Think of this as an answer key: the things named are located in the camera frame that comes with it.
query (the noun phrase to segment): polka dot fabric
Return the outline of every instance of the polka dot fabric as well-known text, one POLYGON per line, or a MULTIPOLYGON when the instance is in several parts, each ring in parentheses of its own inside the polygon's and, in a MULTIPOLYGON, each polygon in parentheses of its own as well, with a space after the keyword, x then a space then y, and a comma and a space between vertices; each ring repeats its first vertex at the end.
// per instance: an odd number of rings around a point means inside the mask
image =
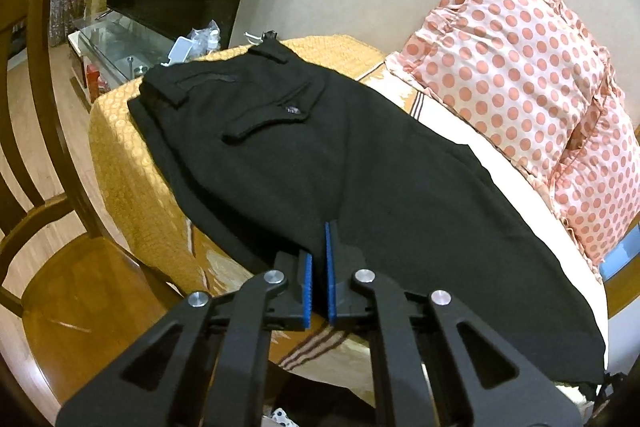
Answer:
POLYGON ((608 58, 562 0, 442 0, 387 68, 545 185, 608 58))
POLYGON ((612 77, 576 128, 556 174, 554 201, 597 266, 640 212, 640 146, 612 77))

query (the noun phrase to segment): metal screw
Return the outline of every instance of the metal screw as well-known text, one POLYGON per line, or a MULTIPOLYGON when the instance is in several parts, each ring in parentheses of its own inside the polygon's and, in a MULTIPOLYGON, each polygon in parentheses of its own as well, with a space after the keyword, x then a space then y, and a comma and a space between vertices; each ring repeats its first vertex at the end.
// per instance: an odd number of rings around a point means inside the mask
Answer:
POLYGON ((284 273, 280 270, 269 270, 264 274, 264 280, 269 284, 278 284, 284 281, 284 273))
POLYGON ((436 290, 431 294, 431 300, 438 306, 446 306, 451 302, 451 294, 444 290, 436 290))
POLYGON ((204 292, 194 292, 189 295, 188 302, 189 305, 194 308, 202 308, 209 302, 209 296, 204 292))
POLYGON ((376 274, 366 268, 362 268, 356 272, 356 281, 358 282, 373 282, 375 278, 376 274))

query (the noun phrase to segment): pillow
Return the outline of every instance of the pillow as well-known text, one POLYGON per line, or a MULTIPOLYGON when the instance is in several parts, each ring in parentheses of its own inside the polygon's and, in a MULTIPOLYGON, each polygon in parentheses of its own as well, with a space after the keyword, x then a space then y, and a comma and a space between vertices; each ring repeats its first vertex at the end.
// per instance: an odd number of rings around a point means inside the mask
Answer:
POLYGON ((603 80, 599 51, 562 0, 442 0, 386 65, 546 184, 603 80))
POLYGON ((554 201, 597 266, 640 212, 640 146, 611 75, 574 131, 556 173, 554 201))

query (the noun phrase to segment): yellow tablecloth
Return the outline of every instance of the yellow tablecloth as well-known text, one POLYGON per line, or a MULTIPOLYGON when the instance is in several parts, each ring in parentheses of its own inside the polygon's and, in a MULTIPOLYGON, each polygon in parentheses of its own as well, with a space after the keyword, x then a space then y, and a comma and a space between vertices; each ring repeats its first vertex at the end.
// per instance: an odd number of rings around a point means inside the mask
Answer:
MULTIPOLYGON (((382 77, 384 66, 376 66, 385 55, 352 37, 314 36, 284 44, 309 62, 362 82, 382 77)), ((246 49, 212 53, 206 60, 225 60, 246 49)), ((127 100, 138 95, 140 82, 137 79, 108 92, 91 111, 90 146, 107 211, 132 253, 161 271, 182 292, 206 290, 222 295, 234 291, 251 274, 191 225, 129 115, 127 100)), ((409 111, 414 98, 415 91, 409 90, 402 100, 394 101, 409 111)), ((274 333, 270 359, 304 377, 348 387, 372 402, 368 347, 357 337, 345 339, 321 317, 312 318, 311 331, 274 333)))

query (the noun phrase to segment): wooden floor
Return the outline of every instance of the wooden floor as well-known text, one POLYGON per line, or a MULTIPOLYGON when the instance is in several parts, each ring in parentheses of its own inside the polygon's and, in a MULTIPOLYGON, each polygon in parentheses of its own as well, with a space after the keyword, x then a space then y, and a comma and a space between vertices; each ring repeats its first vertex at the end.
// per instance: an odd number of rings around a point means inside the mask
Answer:
MULTIPOLYGON (((98 191, 87 136, 89 115, 69 82, 73 71, 66 44, 51 50, 50 62, 58 111, 76 169, 103 222, 114 239, 126 247, 122 234, 106 213, 98 191)), ((8 90, 11 120, 14 124, 18 147, 36 187, 44 198, 50 198, 62 192, 62 187, 40 135, 31 98, 26 61, 9 71, 8 90)), ((30 208, 27 197, 18 188, 1 153, 0 172, 25 209, 30 208)), ((26 284, 38 268, 55 251, 82 232, 84 228, 76 214, 70 214, 38 232, 16 256, 4 287, 16 295, 22 295, 26 284)), ((48 385, 31 357, 21 321, 2 307, 0 307, 0 352, 27 395, 43 415, 54 423, 59 404, 50 391, 47 392, 48 385)))

